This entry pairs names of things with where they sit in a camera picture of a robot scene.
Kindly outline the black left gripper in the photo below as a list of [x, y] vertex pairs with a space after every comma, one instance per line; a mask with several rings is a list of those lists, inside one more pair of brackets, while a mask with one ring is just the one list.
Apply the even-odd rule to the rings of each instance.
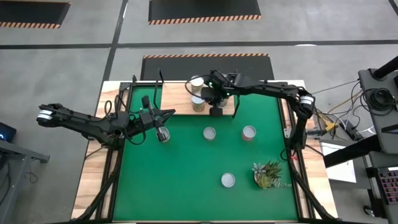
[[160, 142], [165, 141], [167, 138], [160, 128], [174, 115], [175, 109], [160, 110], [153, 108], [147, 95], [142, 97], [142, 106], [144, 109], [147, 109], [147, 111], [139, 112], [139, 119], [142, 123], [143, 130], [146, 131], [150, 128], [155, 128], [158, 140]]

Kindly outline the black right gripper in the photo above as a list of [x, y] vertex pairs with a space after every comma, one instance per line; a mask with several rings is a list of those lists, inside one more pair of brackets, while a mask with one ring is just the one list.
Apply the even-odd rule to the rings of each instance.
[[242, 73], [227, 73], [223, 74], [218, 70], [211, 70], [206, 78], [207, 87], [201, 89], [201, 97], [211, 105], [210, 116], [219, 117], [223, 114], [220, 108], [221, 102], [227, 100], [230, 96], [237, 95], [238, 102], [234, 107], [232, 117], [236, 116], [240, 105], [240, 91], [238, 88], [243, 84]]

